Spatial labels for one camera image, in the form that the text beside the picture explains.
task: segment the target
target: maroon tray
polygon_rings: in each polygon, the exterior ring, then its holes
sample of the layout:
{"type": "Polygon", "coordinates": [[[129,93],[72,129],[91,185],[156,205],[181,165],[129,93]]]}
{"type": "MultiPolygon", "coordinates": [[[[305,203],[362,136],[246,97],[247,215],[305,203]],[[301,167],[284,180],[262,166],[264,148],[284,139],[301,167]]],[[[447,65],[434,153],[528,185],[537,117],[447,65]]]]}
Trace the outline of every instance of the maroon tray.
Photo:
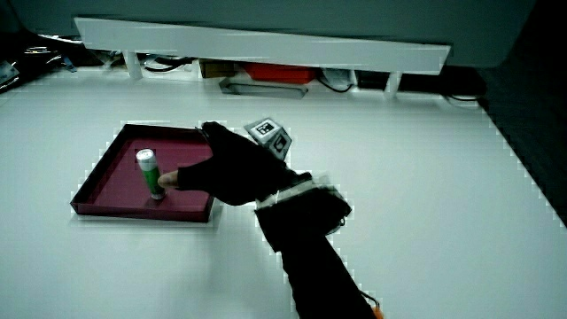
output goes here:
{"type": "Polygon", "coordinates": [[[208,222],[214,198],[203,191],[167,190],[162,200],[151,198],[136,153],[154,151],[160,173],[193,165],[213,153],[194,128],[126,124],[77,191],[71,206],[77,214],[208,222]]]}

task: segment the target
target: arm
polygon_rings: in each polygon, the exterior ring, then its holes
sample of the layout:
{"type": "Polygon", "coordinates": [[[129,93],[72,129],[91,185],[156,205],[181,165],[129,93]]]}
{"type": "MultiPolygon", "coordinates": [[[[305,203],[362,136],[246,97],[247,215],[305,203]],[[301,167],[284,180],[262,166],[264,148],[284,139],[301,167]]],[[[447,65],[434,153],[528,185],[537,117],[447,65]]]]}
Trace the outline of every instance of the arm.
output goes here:
{"type": "Polygon", "coordinates": [[[334,188],[293,192],[286,200],[264,205],[271,194],[295,190],[311,175],[297,175],[268,151],[217,123],[205,123],[202,132],[213,157],[165,174],[158,183],[179,191],[207,191],[233,206],[261,200],[256,216],[272,249],[282,253],[301,318],[381,318],[325,238],[350,213],[334,188]]]}

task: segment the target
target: bottle label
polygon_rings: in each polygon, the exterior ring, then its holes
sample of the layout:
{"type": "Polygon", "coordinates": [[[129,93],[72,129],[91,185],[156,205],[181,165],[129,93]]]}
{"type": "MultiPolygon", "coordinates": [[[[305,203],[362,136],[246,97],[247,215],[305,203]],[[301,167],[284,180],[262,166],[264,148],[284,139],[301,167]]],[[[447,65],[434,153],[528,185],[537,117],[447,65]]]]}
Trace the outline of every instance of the bottle label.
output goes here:
{"type": "Polygon", "coordinates": [[[144,178],[150,188],[151,194],[160,195],[164,193],[165,190],[158,184],[159,169],[157,167],[153,170],[142,171],[142,173],[144,173],[144,178]]]}

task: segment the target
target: green bottle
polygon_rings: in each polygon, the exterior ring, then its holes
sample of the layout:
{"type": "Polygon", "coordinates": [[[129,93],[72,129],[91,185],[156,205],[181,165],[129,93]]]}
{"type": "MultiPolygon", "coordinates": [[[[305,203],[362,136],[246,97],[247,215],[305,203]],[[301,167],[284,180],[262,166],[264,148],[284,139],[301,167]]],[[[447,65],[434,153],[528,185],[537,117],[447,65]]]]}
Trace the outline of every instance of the green bottle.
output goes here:
{"type": "Polygon", "coordinates": [[[166,196],[166,190],[158,184],[158,161],[153,151],[143,149],[136,154],[136,159],[142,169],[142,173],[144,173],[145,182],[150,188],[151,197],[153,199],[163,199],[166,196]]]}

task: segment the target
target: white bottle cap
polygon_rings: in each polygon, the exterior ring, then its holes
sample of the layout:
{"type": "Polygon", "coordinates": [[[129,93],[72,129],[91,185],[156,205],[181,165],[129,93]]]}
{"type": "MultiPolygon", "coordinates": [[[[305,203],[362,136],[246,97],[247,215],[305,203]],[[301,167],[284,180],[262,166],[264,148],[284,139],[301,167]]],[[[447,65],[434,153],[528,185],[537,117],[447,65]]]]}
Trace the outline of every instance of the white bottle cap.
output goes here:
{"type": "Polygon", "coordinates": [[[158,166],[158,161],[156,161],[156,156],[153,154],[153,151],[150,149],[144,149],[139,151],[136,154],[136,159],[138,160],[138,164],[140,165],[140,168],[145,172],[151,171],[158,166]]]}

